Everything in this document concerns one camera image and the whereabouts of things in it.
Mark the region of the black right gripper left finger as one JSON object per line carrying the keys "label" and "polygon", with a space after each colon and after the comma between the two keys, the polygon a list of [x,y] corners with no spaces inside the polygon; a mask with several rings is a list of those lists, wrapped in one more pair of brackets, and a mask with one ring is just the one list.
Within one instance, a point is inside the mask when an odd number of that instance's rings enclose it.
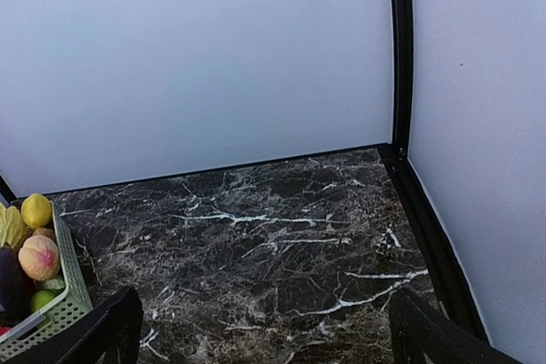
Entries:
{"label": "black right gripper left finger", "polygon": [[66,331],[25,353],[26,363],[135,363],[142,328],[142,302],[126,286]]}

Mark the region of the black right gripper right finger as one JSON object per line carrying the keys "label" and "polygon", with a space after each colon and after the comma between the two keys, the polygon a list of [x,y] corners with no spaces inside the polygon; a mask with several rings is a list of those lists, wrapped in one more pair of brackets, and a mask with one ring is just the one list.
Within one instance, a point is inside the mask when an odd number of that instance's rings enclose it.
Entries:
{"label": "black right gripper right finger", "polygon": [[396,363],[518,363],[447,320],[407,288],[392,294],[389,323]]}

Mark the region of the purple eggplant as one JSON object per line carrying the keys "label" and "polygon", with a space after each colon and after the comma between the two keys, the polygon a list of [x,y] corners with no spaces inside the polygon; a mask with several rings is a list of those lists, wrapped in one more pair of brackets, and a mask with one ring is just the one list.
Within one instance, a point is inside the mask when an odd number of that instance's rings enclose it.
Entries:
{"label": "purple eggplant", "polygon": [[29,316],[31,293],[15,251],[1,248],[1,326],[12,327]]}

